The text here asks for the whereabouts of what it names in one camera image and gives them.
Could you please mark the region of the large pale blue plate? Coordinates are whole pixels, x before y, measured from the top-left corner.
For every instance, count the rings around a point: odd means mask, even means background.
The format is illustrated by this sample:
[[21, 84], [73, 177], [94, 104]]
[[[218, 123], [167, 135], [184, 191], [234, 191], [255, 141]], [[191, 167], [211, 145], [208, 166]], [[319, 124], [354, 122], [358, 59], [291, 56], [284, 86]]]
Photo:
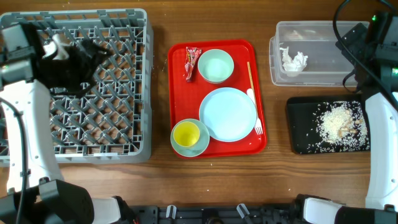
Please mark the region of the large pale blue plate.
[[248, 136], [255, 127], [257, 111], [243, 91], [223, 87], [207, 94], [200, 104], [199, 119], [210, 136], [221, 142], [236, 142]]

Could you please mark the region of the red snack wrapper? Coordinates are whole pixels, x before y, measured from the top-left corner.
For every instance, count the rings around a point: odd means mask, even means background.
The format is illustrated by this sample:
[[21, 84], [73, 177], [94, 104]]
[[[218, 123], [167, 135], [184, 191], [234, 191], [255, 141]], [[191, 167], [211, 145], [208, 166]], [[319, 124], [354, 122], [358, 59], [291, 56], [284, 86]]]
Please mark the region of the red snack wrapper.
[[200, 58], [202, 49], [198, 47], [186, 47], [186, 57], [184, 63], [185, 80], [191, 82], [192, 73], [197, 60]]

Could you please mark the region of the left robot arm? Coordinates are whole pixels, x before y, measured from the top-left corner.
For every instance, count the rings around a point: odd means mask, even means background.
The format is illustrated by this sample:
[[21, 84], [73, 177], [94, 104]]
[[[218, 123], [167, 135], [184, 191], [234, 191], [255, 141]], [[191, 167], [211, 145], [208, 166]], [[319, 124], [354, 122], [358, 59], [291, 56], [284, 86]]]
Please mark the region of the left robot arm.
[[7, 195], [1, 199], [4, 223], [138, 223], [118, 196], [92, 198], [83, 187], [64, 181], [53, 152], [49, 106], [51, 89], [81, 97], [82, 83], [94, 85], [97, 67], [111, 51], [84, 40], [65, 43], [59, 35], [42, 45], [33, 24], [1, 30], [1, 106], [10, 153]]

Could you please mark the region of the pale green bowl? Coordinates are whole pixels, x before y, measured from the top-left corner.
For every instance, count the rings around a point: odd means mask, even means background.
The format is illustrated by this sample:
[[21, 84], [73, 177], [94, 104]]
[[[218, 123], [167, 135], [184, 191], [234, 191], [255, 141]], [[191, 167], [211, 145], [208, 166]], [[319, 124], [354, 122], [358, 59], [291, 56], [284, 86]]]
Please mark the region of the pale green bowl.
[[234, 71], [234, 60], [221, 49], [204, 52], [198, 59], [198, 71], [203, 79], [212, 84], [226, 81]]

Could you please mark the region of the white paper napkin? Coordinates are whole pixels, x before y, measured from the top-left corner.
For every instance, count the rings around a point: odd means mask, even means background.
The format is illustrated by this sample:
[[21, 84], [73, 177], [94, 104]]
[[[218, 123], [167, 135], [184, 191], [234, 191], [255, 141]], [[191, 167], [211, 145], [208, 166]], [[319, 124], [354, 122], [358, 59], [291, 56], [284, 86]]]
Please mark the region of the white paper napkin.
[[282, 51], [282, 67], [288, 77], [296, 77], [299, 72], [302, 72], [307, 66], [308, 56], [302, 52], [297, 52], [297, 55], [292, 58], [289, 55], [289, 47], [280, 48]]

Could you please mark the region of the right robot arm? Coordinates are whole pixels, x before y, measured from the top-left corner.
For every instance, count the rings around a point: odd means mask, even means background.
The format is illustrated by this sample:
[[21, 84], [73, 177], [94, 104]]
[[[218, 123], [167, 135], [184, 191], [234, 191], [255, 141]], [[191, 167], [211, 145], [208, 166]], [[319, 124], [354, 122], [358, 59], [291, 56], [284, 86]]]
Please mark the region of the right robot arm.
[[365, 208], [299, 194], [290, 223], [397, 223], [397, 13], [377, 12], [366, 32], [338, 36], [354, 63], [370, 130], [371, 175]]

